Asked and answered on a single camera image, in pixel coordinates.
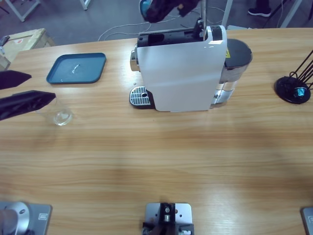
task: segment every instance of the wooden table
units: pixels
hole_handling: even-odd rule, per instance
[[[22,51],[12,70],[33,78],[8,96],[55,92],[66,126],[35,113],[0,122],[0,200],[53,206],[50,235],[139,235],[149,202],[188,202],[197,235],[300,235],[313,205],[313,99],[281,100],[274,82],[312,49],[313,29],[230,31],[253,61],[227,105],[207,112],[137,110],[129,66],[136,39]],[[104,52],[101,79],[49,85],[62,54]]]

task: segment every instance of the person's foot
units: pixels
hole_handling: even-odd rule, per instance
[[[271,9],[259,9],[259,8],[250,8],[248,13],[252,16],[263,16],[263,17],[270,17]]]

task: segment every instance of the white coffee machine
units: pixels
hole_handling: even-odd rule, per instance
[[[131,68],[141,72],[144,86],[131,91],[132,105],[186,112],[229,100],[252,53],[245,43],[227,39],[223,26],[206,27],[206,9],[203,0],[194,28],[139,35]]]

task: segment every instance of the white cable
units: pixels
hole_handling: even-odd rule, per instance
[[[280,14],[280,18],[279,18],[279,20],[278,20],[278,22],[277,22],[277,26],[276,26],[276,28],[278,28],[279,23],[280,23],[280,20],[281,20],[281,19],[282,19],[282,17],[283,17],[283,12],[284,12],[284,3],[283,3],[283,0],[282,0],[282,13]]]
[[[172,16],[172,17],[173,17],[173,18],[170,19],[170,20],[160,21],[160,22],[157,22],[157,24],[158,24],[158,23],[165,23],[165,22],[169,22],[169,21],[175,20],[175,19],[179,18],[180,16]],[[125,27],[125,26],[143,25],[143,24],[148,24],[148,23],[149,23],[149,22],[139,23],[139,24],[138,24],[138,23],[130,23],[130,24],[125,24],[125,25],[120,25],[120,26],[115,26],[115,27],[109,28],[107,31],[105,31],[103,34],[100,35],[100,37],[98,38],[98,42],[100,41],[100,39],[102,38],[103,35],[105,35],[107,32],[109,32],[109,31],[112,30],[112,29],[120,28],[120,27]],[[146,29],[144,32],[147,32],[147,31],[151,28],[152,24],[151,24],[151,23],[149,23],[149,24],[150,24],[149,28]],[[109,37],[109,36],[111,36],[111,35],[115,35],[115,34],[138,35],[139,33],[112,33],[112,34],[108,35],[107,37]]]
[[[213,7],[213,6],[208,6],[207,8],[213,8],[213,9],[217,9],[217,10],[220,10],[220,11],[222,11],[222,12],[225,12],[224,10],[222,10],[222,9],[220,9],[220,8],[217,8],[217,7]],[[168,15],[168,16],[169,16],[169,17],[173,17],[173,18],[170,19],[170,20],[157,22],[157,24],[169,22],[169,21],[175,20],[175,19],[177,19],[177,18],[180,17],[180,16],[172,16],[172,15]],[[221,21],[218,21],[218,22],[211,22],[210,20],[207,20],[207,21],[208,21],[210,24],[218,24],[218,23],[222,22],[222,20],[221,20]],[[105,34],[106,34],[107,32],[109,32],[109,31],[111,31],[112,29],[120,28],[120,27],[125,27],[125,26],[144,25],[144,24],[148,24],[148,23],[149,23],[149,22],[144,22],[144,23],[139,23],[139,24],[138,24],[138,23],[130,23],[130,24],[125,24],[125,25],[120,25],[120,26],[115,26],[115,27],[109,28],[107,31],[105,31],[103,34],[100,35],[100,37],[98,38],[98,42],[99,42],[100,39],[103,37],[103,35],[105,35]],[[151,28],[151,26],[152,26],[152,25],[150,24],[149,28],[146,29],[144,32],[147,32],[147,31]],[[138,35],[139,33],[112,33],[112,34],[109,34],[108,36],[106,36],[103,41],[105,41],[109,36],[115,35],[115,34]]]
[[[150,25],[149,25],[149,28],[147,28],[147,29],[146,29],[145,31],[143,31],[143,32],[147,32],[147,31],[151,28],[151,26],[152,26],[152,24],[150,24]],[[103,39],[103,41],[105,41],[109,36],[115,35],[115,34],[138,35],[139,33],[111,33],[111,34],[109,34],[107,37],[105,37],[105,38]]]
[[[222,12],[225,13],[224,10],[222,10],[222,9],[220,9],[220,8],[218,8],[218,7],[208,6],[207,8],[217,9],[217,10],[222,11]],[[209,19],[207,19],[207,21],[208,21],[210,24],[218,24],[218,23],[222,22],[223,20],[220,20],[220,21],[217,21],[217,22],[211,22]]]

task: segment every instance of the teal tray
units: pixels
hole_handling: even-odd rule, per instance
[[[103,53],[62,55],[46,80],[50,84],[93,83],[99,80],[105,62]]]

